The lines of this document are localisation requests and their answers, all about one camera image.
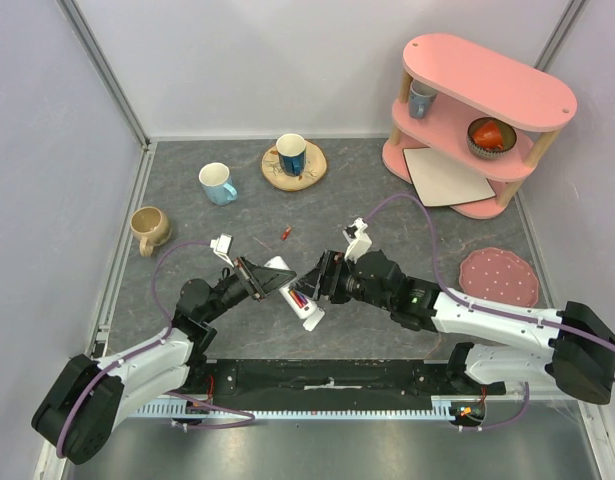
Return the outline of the purple battery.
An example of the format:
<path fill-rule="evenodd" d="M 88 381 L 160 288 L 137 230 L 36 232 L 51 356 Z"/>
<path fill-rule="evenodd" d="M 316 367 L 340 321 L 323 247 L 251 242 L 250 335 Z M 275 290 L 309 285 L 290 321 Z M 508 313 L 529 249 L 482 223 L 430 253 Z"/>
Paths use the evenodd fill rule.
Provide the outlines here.
<path fill-rule="evenodd" d="M 308 303 L 307 297 L 305 297 L 304 295 L 302 295 L 300 292 L 295 291 L 297 297 L 301 300 L 302 303 Z"/>

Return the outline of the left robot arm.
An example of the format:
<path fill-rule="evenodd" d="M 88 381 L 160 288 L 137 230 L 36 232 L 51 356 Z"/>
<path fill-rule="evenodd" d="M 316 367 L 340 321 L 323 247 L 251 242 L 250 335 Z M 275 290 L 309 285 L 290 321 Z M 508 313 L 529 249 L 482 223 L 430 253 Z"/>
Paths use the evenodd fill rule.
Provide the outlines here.
<path fill-rule="evenodd" d="M 290 269 L 238 257 L 216 285 L 187 281 L 173 318 L 154 337 L 119 354 L 71 358 L 34 413 L 32 428 L 58 457 L 76 465 L 90 460 L 137 409 L 169 391 L 202 389 L 207 378 L 202 363 L 216 335 L 212 321 L 248 298 L 265 298 L 295 276 Z"/>

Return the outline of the white battery cover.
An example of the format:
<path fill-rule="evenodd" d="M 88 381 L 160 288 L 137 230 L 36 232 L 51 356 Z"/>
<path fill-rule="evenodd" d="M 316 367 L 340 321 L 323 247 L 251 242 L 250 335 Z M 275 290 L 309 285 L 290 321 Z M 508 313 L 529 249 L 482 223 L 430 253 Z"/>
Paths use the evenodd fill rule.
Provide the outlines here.
<path fill-rule="evenodd" d="M 312 332 L 323 319 L 324 315 L 325 312 L 321 308 L 314 310 L 312 314 L 304 320 L 303 328 L 306 331 Z"/>

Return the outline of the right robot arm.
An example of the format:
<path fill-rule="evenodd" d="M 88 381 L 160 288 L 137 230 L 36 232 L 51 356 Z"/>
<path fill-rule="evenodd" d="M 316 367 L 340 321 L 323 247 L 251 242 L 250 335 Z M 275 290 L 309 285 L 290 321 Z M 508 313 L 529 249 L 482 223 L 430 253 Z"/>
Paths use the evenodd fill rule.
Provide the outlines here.
<path fill-rule="evenodd" d="M 445 381 L 454 392 L 500 382 L 552 385 L 606 405 L 615 375 L 615 334 L 587 305 L 524 309 L 480 300 L 404 274 L 382 251 L 357 260 L 328 250 L 292 287 L 332 304 L 356 300 L 385 310 L 406 329 L 461 334 L 490 344 L 455 347 Z"/>

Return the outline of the white remote control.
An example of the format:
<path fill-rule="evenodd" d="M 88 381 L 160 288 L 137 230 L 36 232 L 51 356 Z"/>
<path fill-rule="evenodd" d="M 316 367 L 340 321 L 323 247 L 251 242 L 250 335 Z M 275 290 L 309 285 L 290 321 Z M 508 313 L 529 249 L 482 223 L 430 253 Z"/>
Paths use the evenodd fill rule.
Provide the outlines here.
<path fill-rule="evenodd" d="M 303 328 L 305 330 L 313 331 L 325 316 L 325 311 L 322 308 L 311 298 L 291 288 L 289 283 L 280 287 L 279 292 L 298 319 L 303 322 Z"/>

